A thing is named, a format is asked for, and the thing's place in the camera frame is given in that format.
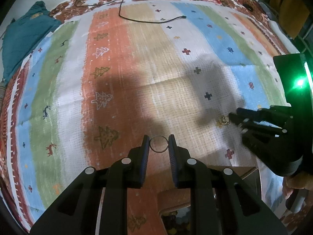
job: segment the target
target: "green light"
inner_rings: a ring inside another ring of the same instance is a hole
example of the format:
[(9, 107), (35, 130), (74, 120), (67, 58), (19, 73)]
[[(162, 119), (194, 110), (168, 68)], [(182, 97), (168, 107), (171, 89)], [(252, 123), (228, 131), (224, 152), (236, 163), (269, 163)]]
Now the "green light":
[(293, 88), (303, 89), (306, 87), (306, 83), (307, 83), (307, 78), (305, 78), (305, 77), (297, 78), (294, 82)]
[(303, 85), (304, 80), (298, 80), (297, 85), (298, 86), (302, 86)]

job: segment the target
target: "metal ring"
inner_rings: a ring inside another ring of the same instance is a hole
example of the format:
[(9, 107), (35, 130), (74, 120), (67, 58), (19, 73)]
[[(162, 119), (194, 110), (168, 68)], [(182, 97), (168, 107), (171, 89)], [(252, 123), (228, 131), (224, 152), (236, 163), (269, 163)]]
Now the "metal ring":
[[(154, 150), (154, 149), (151, 147), (151, 140), (152, 140), (154, 137), (157, 137), (157, 136), (164, 138), (164, 139), (166, 140), (166, 142), (167, 142), (167, 147), (166, 147), (166, 149), (164, 149), (164, 150), (162, 150), (162, 151), (160, 151), (160, 152)], [(165, 137), (162, 136), (162, 135), (155, 135), (155, 136), (153, 136), (153, 137), (149, 140), (149, 146), (150, 146), (150, 148), (152, 149), (153, 152), (156, 152), (156, 153), (163, 153), (163, 152), (165, 152), (165, 151), (168, 149), (168, 140), (167, 140), (167, 138), (165, 138)]]

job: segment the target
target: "human hand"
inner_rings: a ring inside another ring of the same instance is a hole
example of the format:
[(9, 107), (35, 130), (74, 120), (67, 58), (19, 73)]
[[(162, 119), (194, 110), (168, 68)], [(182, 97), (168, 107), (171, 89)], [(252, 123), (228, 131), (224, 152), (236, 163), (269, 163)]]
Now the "human hand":
[(294, 189), (307, 189), (313, 191), (313, 175), (304, 171), (294, 177), (284, 177), (283, 180), (283, 195), (288, 199)]

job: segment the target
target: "colorful rug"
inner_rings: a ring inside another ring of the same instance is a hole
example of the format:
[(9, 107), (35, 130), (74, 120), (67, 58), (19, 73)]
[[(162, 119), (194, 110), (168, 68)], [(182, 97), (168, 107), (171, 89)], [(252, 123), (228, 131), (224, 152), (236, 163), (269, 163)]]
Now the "colorful rug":
[[(285, 50), (275, 35), (216, 0), (122, 6), (122, 15), (143, 21), (187, 16), (166, 24), (124, 20), (118, 6), (72, 15), (9, 82), (0, 173), (28, 230), (84, 168), (112, 165), (144, 134), (174, 134), (207, 165), (265, 169), (238, 128), (218, 121), (238, 107), (286, 105), (272, 59)], [(273, 207), (281, 181), (270, 173), (261, 179)], [(150, 152), (144, 189), (128, 191), (130, 234), (164, 232), (157, 194), (171, 188), (168, 153)]]

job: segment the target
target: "green stripe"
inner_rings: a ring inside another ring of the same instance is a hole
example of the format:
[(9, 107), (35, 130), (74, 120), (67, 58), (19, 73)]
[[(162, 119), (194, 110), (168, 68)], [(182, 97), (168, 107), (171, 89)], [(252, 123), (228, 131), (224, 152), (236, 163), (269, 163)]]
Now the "green stripe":
[(208, 6), (196, 5), (201, 9), (216, 25), (222, 28), (237, 44), (241, 52), (256, 65), (255, 71), (260, 79), (263, 90), (268, 98), (270, 105), (285, 105), (285, 100), (280, 90), (274, 83), (273, 77), (257, 56), (255, 51), (246, 43), (245, 39), (240, 36), (220, 15)]
[[(32, 116), (30, 128), (30, 144), (32, 149), (33, 163), (36, 169), (37, 186), (40, 197), (46, 208), (56, 199), (57, 195), (53, 186), (59, 184), (59, 190), (63, 191), (61, 182), (62, 153), (58, 137), (57, 106), (54, 102), (57, 75), (61, 69), (69, 41), (60, 46), (65, 40), (70, 40), (76, 30), (78, 22), (65, 23), (52, 35), (51, 46), (44, 58), (37, 91), (32, 102)], [(43, 110), (46, 106), (48, 117), (43, 119)], [(53, 155), (48, 157), (48, 147), (51, 143), (56, 144)]]

